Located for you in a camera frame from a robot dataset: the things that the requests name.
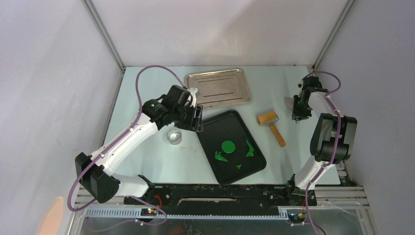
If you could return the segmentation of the metal scraper with wooden handle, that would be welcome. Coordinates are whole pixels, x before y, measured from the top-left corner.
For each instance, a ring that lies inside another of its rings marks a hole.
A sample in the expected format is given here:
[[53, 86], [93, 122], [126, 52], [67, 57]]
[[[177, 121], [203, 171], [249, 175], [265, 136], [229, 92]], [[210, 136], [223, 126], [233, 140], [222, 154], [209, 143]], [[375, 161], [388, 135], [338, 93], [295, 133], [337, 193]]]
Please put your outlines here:
[[291, 111], [291, 119], [296, 123], [299, 123], [298, 117], [294, 111], [294, 98], [284, 97], [285, 106]]

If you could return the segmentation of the wooden dough roller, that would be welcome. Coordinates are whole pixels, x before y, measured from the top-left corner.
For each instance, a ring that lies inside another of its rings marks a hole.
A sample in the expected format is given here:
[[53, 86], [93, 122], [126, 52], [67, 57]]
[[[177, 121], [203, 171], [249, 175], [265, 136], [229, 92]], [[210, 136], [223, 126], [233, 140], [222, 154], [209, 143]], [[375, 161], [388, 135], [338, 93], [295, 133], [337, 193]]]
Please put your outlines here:
[[270, 111], [265, 114], [259, 115], [256, 117], [256, 121], [259, 126], [268, 126], [273, 133], [276, 141], [278, 142], [280, 147], [285, 147], [286, 142], [282, 137], [281, 133], [279, 132], [276, 122], [279, 120], [278, 115], [275, 111]]

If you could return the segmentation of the green dough piece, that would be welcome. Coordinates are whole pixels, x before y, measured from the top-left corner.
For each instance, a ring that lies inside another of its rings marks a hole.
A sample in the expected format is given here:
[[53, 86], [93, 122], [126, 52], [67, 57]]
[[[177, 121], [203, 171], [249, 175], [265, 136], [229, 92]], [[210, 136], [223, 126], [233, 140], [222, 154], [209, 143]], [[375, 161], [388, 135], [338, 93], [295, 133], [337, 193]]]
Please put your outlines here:
[[221, 148], [225, 153], [231, 154], [236, 150], [236, 145], [234, 142], [227, 140], [222, 142]]

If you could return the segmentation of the black plastic tray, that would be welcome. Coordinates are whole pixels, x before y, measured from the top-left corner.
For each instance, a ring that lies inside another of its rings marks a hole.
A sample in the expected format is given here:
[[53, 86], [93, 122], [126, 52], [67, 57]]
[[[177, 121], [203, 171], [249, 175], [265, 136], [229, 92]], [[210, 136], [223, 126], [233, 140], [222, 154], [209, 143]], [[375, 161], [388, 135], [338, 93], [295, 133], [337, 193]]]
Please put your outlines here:
[[226, 186], [262, 171], [266, 159], [236, 110], [202, 120], [197, 137], [218, 184]]

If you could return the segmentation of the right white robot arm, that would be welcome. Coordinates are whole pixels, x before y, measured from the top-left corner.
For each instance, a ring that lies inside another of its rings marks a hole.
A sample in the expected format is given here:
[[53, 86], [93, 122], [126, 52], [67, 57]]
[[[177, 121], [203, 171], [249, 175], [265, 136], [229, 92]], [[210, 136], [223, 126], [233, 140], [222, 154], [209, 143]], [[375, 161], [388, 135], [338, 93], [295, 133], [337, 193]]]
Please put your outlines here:
[[310, 198], [317, 181], [332, 167], [351, 156], [357, 119], [341, 114], [327, 89], [303, 87], [299, 95], [285, 97], [285, 105], [296, 122], [319, 116], [310, 141], [311, 156], [284, 189], [285, 200], [292, 205]]

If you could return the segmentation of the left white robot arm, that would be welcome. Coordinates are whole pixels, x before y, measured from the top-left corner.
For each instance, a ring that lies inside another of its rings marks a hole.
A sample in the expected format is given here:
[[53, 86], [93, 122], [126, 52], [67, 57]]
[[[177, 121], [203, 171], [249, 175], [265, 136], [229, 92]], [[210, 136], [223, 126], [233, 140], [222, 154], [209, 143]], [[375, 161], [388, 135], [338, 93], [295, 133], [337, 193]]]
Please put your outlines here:
[[135, 119], [106, 145], [75, 158], [80, 185], [98, 203], [118, 196], [135, 196], [143, 204], [154, 200], [151, 182], [142, 175], [116, 174], [124, 159], [144, 140], [170, 124], [178, 129], [201, 132], [203, 107], [197, 104], [197, 88], [173, 85], [167, 94], [151, 99], [140, 108]]

